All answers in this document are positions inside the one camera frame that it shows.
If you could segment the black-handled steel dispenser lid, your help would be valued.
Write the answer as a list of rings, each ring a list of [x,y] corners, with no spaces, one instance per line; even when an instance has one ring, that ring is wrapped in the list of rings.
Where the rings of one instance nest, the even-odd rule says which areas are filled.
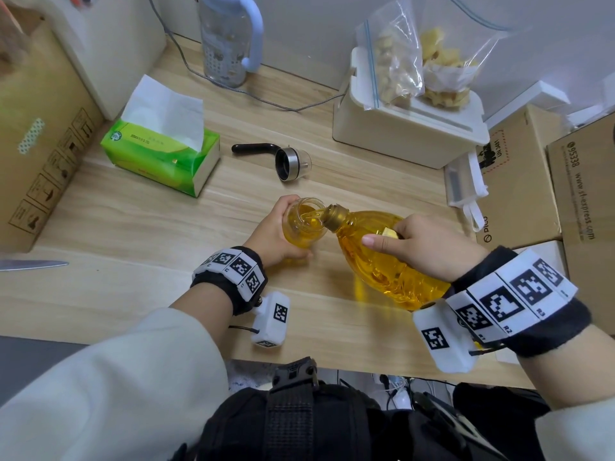
[[[312,170],[309,154],[294,147],[280,147],[272,143],[235,144],[231,146],[235,155],[273,154],[278,178],[282,182],[292,182],[307,176]]]

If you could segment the small glass oil bottle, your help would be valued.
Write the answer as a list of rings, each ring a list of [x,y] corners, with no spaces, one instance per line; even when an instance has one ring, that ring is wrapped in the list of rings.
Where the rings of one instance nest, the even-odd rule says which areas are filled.
[[[285,239],[296,247],[310,248],[327,233],[320,219],[325,209],[318,198],[299,198],[292,202],[282,217]]]

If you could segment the person's left hand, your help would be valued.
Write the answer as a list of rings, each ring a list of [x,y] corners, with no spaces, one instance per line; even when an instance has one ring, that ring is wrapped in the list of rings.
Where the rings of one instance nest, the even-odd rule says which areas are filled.
[[[290,204],[299,198],[299,195],[296,194],[280,197],[270,213],[258,224],[243,244],[244,247],[259,255],[265,269],[280,264],[284,251],[296,247],[288,242],[283,235],[282,217]]]

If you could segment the cardboard box with black print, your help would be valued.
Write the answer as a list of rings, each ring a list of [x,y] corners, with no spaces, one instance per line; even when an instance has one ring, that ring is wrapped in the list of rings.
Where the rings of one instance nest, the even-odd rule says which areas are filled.
[[[615,112],[547,147],[570,279],[587,305],[615,299]]]

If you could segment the blue-zip bag of food pieces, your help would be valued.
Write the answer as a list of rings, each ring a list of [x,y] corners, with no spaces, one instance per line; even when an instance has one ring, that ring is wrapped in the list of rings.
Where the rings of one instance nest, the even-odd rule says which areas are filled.
[[[366,56],[364,109],[390,106],[425,91],[422,47],[412,0],[391,0],[356,28]]]

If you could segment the black left marker wristband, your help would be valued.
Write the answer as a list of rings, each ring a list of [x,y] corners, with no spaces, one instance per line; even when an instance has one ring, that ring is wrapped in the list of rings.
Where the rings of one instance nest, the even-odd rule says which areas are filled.
[[[236,317],[257,306],[267,282],[260,256],[248,247],[237,246],[210,255],[193,271],[190,286],[206,283],[221,289]]]

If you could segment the black marker wristband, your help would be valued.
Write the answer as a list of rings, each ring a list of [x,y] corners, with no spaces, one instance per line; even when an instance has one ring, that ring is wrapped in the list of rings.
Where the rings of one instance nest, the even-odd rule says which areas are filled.
[[[544,355],[592,323],[577,287],[531,249],[497,247],[451,285],[445,301],[483,344],[521,358]]]
[[[190,286],[206,283],[221,289],[236,317],[257,306],[267,282],[260,256],[248,247],[237,246],[210,255],[193,271]]]

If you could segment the person's right hand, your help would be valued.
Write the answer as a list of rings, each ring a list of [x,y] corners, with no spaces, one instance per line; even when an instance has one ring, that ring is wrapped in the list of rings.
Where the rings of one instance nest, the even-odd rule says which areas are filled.
[[[461,233],[433,216],[412,214],[394,226],[404,240],[402,251],[375,251],[392,255],[416,271],[452,283],[481,263],[489,254]]]

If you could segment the white cabinet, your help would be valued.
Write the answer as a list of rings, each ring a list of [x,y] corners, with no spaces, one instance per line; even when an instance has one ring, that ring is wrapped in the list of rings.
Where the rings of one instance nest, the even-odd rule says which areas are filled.
[[[96,0],[83,8],[70,0],[42,1],[90,95],[105,118],[115,119],[166,46],[150,0]]]

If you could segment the large cardboard box with symbols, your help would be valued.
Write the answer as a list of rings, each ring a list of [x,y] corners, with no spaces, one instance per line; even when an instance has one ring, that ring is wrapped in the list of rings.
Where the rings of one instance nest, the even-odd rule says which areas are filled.
[[[104,123],[44,16],[8,6],[25,50],[0,28],[0,253],[27,253]]]

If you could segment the green tissue pack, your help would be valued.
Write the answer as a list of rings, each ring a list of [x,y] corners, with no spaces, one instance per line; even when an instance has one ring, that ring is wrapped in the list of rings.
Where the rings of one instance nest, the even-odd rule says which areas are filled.
[[[202,99],[144,75],[100,144],[115,166],[197,198],[220,158],[204,124]]]

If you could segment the white countertop appliance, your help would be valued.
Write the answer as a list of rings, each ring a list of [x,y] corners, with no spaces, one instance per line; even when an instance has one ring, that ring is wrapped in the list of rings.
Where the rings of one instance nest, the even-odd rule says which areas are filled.
[[[410,109],[380,104],[366,110],[372,96],[368,53],[355,47],[350,68],[334,102],[335,141],[395,157],[436,170],[489,141],[483,106],[475,92],[458,110],[436,108],[415,98]]]

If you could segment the black chest pack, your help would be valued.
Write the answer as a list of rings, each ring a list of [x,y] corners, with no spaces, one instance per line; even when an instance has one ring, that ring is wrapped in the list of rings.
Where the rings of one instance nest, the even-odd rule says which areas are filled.
[[[306,357],[279,366],[270,390],[228,397],[193,444],[169,461],[508,461],[460,412],[429,393],[382,410],[326,384]]]

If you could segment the person's left forearm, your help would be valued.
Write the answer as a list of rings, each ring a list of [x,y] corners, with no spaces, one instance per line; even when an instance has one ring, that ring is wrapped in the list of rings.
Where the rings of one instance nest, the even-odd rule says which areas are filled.
[[[199,284],[61,361],[0,408],[0,461],[170,459],[229,396],[218,345],[232,316]]]

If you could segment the person's right forearm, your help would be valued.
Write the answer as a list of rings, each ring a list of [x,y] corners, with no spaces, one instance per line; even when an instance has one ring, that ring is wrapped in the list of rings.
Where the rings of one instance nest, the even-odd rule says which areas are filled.
[[[615,461],[615,339],[595,325],[521,367],[549,405],[535,421],[546,461]]]

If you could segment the cardboard box with red print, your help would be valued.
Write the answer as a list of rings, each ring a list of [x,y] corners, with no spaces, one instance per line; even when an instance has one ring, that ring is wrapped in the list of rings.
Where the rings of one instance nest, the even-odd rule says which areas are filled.
[[[487,249],[517,249],[560,240],[561,226],[547,146],[565,134],[563,117],[528,104],[498,123],[476,148],[488,195],[478,201]]]

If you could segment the clear bag of yellow pieces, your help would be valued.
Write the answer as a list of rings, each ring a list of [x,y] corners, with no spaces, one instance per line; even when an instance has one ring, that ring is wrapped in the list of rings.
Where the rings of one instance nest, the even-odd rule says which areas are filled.
[[[424,98],[433,106],[467,105],[476,77],[513,28],[502,0],[425,0],[419,16]]]

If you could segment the steel knife blade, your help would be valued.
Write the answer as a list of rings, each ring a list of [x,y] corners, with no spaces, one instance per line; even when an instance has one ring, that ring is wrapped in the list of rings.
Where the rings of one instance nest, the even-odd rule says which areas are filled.
[[[0,259],[0,271],[31,271],[69,265],[65,261]]]

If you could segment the large yellow oil bottle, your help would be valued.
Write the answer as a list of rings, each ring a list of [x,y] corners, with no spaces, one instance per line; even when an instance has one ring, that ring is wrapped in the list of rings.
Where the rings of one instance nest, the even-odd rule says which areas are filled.
[[[416,271],[392,255],[377,253],[362,244],[367,234],[398,237],[393,230],[401,217],[383,211],[355,211],[332,204],[324,209],[320,220],[333,232],[342,254],[354,273],[367,285],[415,311],[440,299],[450,284]]]

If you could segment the black right marker wristband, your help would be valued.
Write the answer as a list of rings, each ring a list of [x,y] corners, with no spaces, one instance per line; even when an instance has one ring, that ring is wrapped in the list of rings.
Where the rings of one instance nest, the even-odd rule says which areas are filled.
[[[483,344],[521,358],[544,355],[592,323],[577,287],[531,249],[497,247],[451,285],[445,301]]]

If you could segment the white flat panel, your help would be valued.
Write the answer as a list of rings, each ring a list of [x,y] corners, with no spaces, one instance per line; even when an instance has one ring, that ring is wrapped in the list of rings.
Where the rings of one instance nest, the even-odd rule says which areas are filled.
[[[496,113],[486,119],[485,124],[488,130],[504,121],[507,117],[531,104],[544,110],[555,109],[568,106],[571,101],[568,95],[542,80],[537,81],[527,90],[519,94],[516,98],[499,109]]]

